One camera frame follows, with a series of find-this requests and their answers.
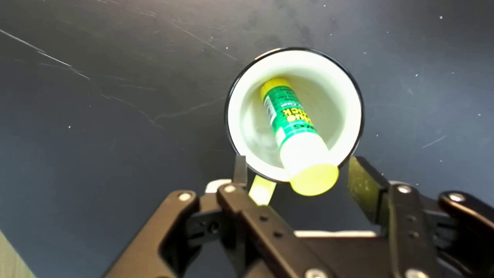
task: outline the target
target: metal bolt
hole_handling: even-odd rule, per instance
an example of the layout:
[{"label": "metal bolt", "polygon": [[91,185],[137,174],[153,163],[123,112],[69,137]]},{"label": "metal bolt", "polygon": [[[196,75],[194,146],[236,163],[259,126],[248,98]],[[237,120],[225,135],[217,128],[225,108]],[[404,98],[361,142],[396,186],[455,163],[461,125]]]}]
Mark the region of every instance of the metal bolt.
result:
[{"label": "metal bolt", "polygon": [[401,191],[403,194],[407,194],[412,191],[412,188],[409,185],[400,185],[398,191]]},{"label": "metal bolt", "polygon": [[406,278],[429,278],[429,274],[424,273],[424,271],[420,270],[420,268],[409,268],[409,270],[406,270],[404,276],[406,276]]},{"label": "metal bolt", "polygon": [[321,268],[308,268],[305,278],[327,278],[327,274]]},{"label": "metal bolt", "polygon": [[447,196],[449,196],[449,199],[454,200],[454,202],[463,202],[463,200],[464,200],[464,196],[460,194],[460,192],[449,192]]},{"label": "metal bolt", "polygon": [[234,191],[234,185],[227,185],[225,192],[231,192],[231,191]]},{"label": "metal bolt", "polygon": [[179,200],[187,202],[191,197],[188,191],[179,194]]}]

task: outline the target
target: green label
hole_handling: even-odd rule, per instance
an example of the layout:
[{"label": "green label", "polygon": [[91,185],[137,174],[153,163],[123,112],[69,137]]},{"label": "green label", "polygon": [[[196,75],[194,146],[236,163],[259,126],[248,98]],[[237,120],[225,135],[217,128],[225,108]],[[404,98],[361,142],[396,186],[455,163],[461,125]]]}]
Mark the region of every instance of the green label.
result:
[{"label": "green label", "polygon": [[279,146],[295,134],[316,132],[291,87],[276,86],[270,89],[264,97],[264,106]]}]

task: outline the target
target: screw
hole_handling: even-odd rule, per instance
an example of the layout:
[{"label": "screw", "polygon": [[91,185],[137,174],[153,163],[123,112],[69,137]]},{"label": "screw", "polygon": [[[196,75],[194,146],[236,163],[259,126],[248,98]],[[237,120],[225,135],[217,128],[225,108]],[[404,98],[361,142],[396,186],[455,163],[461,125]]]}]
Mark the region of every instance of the screw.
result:
[{"label": "screw", "polygon": [[406,276],[406,278],[429,278],[427,273],[424,273],[423,270],[418,270],[418,268],[409,268],[409,270],[406,270],[404,276]]},{"label": "screw", "polygon": [[179,194],[179,200],[187,202],[191,197],[188,191]]},{"label": "screw", "polygon": [[321,268],[308,268],[305,278],[327,278],[327,274]]},{"label": "screw", "polygon": [[227,185],[225,186],[225,192],[231,192],[231,191],[234,191],[234,186],[233,185]]},{"label": "screw", "polygon": [[412,188],[409,185],[400,185],[398,191],[401,191],[403,194],[407,194],[412,191]]},{"label": "screw", "polygon": [[460,194],[460,192],[449,192],[447,196],[449,196],[449,199],[454,200],[454,202],[463,202],[463,200],[464,200],[464,196]]}]

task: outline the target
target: dark gray surface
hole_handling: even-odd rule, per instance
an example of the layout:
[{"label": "dark gray surface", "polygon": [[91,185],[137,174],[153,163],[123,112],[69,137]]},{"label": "dark gray surface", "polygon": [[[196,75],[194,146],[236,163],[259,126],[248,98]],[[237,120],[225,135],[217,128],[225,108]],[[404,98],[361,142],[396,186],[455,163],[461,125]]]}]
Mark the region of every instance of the dark gray surface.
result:
[{"label": "dark gray surface", "polygon": [[[0,228],[38,276],[100,276],[170,189],[230,172],[228,86],[293,44],[355,75],[358,154],[494,205],[492,27],[486,0],[0,1]],[[273,205],[295,226],[364,225],[342,185]],[[190,276],[231,274],[217,251]]]}]

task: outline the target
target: glue stick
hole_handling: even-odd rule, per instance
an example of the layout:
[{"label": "glue stick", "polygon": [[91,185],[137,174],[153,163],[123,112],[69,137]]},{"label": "glue stick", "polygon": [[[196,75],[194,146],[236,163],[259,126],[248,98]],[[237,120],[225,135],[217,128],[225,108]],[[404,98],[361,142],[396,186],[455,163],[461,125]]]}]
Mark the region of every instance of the glue stick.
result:
[{"label": "glue stick", "polygon": [[330,189],[339,169],[329,162],[329,149],[290,83],[281,77],[265,81],[261,86],[261,100],[293,191],[316,196]]}]

